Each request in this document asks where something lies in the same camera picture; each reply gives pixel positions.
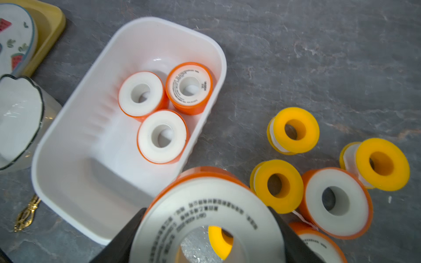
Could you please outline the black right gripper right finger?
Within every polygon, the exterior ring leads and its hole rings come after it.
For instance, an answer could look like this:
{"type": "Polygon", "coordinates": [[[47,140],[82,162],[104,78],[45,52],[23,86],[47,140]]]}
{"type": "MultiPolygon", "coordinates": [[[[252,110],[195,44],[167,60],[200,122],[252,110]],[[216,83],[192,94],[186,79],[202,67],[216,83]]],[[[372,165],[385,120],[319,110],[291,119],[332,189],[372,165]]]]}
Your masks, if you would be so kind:
{"type": "Polygon", "coordinates": [[[287,263],[323,263],[272,207],[268,207],[268,210],[274,216],[282,232],[287,263]]]}

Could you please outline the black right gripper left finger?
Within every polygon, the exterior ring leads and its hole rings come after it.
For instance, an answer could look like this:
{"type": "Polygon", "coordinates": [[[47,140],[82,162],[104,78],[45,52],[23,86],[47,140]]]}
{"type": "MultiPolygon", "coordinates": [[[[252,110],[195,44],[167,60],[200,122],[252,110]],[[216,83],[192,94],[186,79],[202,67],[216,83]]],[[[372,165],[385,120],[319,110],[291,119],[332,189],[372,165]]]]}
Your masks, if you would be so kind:
{"type": "Polygon", "coordinates": [[[142,208],[90,263],[127,263],[137,229],[147,208],[142,208]]]}

